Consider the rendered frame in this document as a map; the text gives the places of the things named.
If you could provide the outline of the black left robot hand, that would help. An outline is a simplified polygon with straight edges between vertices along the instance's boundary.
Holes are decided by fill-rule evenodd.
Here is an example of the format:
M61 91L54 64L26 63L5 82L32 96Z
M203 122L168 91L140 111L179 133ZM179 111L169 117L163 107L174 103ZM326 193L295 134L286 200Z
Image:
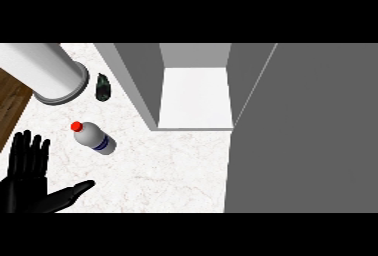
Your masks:
M0 213L55 213L94 186L86 180L47 193L48 147L49 140L30 136L29 130L14 134L7 175L0 181Z

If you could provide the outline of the grey open cabinet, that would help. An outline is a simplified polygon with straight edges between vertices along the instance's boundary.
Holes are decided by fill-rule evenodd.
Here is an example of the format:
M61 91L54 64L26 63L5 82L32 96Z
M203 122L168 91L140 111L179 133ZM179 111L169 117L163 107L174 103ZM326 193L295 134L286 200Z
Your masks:
M272 43L97 43L153 131L230 131L275 50Z

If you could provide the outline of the white bottle with red cap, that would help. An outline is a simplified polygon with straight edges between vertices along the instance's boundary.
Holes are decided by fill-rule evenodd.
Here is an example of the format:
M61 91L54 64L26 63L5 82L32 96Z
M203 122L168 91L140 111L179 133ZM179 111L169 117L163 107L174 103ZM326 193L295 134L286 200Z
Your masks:
M70 123L75 141L101 155L113 153L116 142L91 122L73 121Z

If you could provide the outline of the dark green vegetable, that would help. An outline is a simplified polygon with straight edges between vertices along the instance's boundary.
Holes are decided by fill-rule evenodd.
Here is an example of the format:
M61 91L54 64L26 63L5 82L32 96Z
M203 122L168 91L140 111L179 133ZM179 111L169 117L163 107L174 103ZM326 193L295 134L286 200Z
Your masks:
M101 102L107 101L110 98L110 83L107 77L103 74L97 74L94 96L95 99Z

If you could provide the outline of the white cylindrical appliance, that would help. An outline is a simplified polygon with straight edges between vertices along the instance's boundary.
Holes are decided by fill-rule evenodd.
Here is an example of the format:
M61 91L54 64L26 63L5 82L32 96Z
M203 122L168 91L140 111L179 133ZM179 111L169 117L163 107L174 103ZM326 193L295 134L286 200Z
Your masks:
M88 84L88 70L57 43L0 43L0 68L30 88L45 105L72 101Z

